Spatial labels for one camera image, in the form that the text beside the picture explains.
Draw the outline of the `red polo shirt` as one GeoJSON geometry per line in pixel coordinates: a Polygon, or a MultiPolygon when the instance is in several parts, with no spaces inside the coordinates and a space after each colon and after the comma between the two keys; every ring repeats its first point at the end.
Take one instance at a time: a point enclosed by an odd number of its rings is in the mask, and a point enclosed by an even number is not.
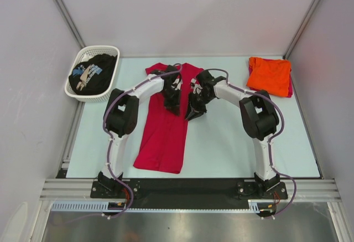
{"type": "Polygon", "coordinates": [[[181,172],[188,131],[185,115],[188,94],[191,91],[190,83],[202,71],[203,68],[183,64],[180,116],[172,114],[164,107],[161,93],[150,97],[139,153],[133,164],[135,168],[173,174],[181,172]]]}

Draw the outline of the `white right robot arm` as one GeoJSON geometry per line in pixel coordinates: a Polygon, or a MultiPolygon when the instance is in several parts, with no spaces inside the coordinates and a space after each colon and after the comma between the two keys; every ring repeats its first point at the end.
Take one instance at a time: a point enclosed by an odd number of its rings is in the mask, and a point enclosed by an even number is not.
{"type": "Polygon", "coordinates": [[[272,159],[271,142],[279,125],[279,117],[269,94],[264,90],[250,92],[233,86],[227,77],[214,77],[208,70],[197,74],[190,86],[185,115],[188,121],[207,113],[206,105],[213,99],[223,99],[240,109],[243,128],[254,145],[255,191],[259,197],[269,198],[280,183],[280,175],[275,171],[272,159]]]}

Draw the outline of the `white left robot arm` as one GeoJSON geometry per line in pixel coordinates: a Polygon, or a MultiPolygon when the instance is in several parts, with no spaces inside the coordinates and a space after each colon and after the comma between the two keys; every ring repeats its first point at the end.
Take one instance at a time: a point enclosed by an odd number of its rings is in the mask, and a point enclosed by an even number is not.
{"type": "Polygon", "coordinates": [[[121,192],[128,193],[128,186],[122,182],[122,158],[129,135],[138,122],[141,103],[161,93],[167,111],[180,116],[182,65],[168,65],[165,70],[153,70],[139,84],[128,90],[114,89],[103,115],[103,131],[108,134],[106,163],[92,185],[91,196],[117,198],[121,192]]]}

